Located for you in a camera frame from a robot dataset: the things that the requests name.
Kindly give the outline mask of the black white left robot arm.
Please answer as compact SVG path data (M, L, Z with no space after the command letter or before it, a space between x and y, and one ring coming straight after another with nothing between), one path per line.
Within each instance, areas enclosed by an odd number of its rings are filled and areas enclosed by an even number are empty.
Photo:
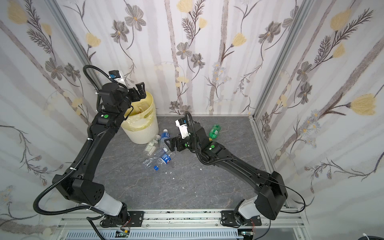
M52 184L36 197L33 209L45 216L91 210L101 215L103 228L122 227L131 220L127 205L111 197L105 187L93 179L105 149L121 124L128 119L127 111L132 112L133 103L145 99L147 92L144 83L138 83L134 88L119 83L118 71L104 73L109 83L99 88L90 77L88 69L102 72L96 66L83 67L84 75L95 87L97 94L97 114L87 128L87 140L65 173L55 175ZM43 210L39 206L40 201L54 189L57 189L66 200L73 201L78 206L60 211Z

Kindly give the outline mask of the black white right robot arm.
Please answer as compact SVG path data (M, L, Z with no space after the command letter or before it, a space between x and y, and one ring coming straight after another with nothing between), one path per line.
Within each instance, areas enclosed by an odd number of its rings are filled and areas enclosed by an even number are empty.
M255 135L250 126L243 126L247 121L245 117L209 117L219 127L223 134L223 145L206 131L210 126L206 122L194 120L189 112L169 118L165 128L171 130L171 136L163 141L171 153L188 150L204 166L216 166L226 170L245 183L249 184L254 196L248 200L241 200L236 208L223 216L222 225L237 228L252 223L253 219L263 216L275 220L283 210L289 195L282 176L276 171L268 173L260 170L229 151L229 147L239 146L242 142L248 143Z

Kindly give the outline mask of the white bin yellow bag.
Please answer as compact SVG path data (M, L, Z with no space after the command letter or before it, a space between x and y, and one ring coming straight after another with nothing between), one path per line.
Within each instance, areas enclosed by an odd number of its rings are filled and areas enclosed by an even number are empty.
M145 99L132 103L133 108L125 113L128 118L121 124L129 139L139 145L149 143L159 133L154 98L148 91L146 94Z

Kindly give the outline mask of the clear bottle blue label upright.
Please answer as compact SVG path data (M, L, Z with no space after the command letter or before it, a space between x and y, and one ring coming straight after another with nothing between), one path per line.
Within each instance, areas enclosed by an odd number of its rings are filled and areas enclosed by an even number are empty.
M167 140L169 138L170 138L170 134L169 134L168 130L164 129L162 134L161 134L161 139L160 139L160 147L161 148L164 148L167 146L165 143L165 140Z

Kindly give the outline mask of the clear bottle blue label blue cap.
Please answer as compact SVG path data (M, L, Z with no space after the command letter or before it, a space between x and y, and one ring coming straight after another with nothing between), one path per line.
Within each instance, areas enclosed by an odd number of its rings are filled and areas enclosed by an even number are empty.
M155 171L158 171L160 169L161 166L163 165L168 165L174 158L174 153L173 152L168 152L168 153L165 153L164 155L162 155L161 157L159 157L156 162L155 162L155 165L154 165L154 170Z

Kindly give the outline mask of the clear square bottle white cap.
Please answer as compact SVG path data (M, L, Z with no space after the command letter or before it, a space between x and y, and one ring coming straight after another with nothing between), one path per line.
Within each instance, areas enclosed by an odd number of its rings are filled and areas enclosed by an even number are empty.
M144 150L146 156L150 157L155 152L159 146L160 139L160 135L155 135L155 137L147 144Z

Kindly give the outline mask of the crushed clear bottle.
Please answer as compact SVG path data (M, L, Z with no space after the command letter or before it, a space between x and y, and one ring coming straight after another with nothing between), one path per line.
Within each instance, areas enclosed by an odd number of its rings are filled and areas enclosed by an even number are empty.
M151 157L148 157L147 159L145 159L142 163L143 167L145 169L148 169L150 168L151 166L155 165L158 160L168 152L168 148L167 147L163 147L163 148L160 148L159 150L157 150Z

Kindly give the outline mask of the small green bottle yellow cap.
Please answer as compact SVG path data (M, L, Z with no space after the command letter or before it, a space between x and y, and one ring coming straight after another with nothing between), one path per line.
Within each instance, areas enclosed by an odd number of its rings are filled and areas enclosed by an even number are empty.
M209 132L210 139L215 140L219 136L221 129L222 128L220 125L218 125L218 124L213 125L213 127L211 128L211 130Z

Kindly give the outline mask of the aluminium mounting rail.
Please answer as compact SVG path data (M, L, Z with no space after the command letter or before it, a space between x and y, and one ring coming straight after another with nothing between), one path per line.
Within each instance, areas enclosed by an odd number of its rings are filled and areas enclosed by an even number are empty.
M253 230L262 235L263 229L292 230L296 240L309 240L304 220L295 209L284 209L275 220L269 220L261 214L253 217L248 224L239 228L225 227L221 223L234 222L233 209L196 209L196 210L143 210L142 217L132 217L125 227L127 230Z

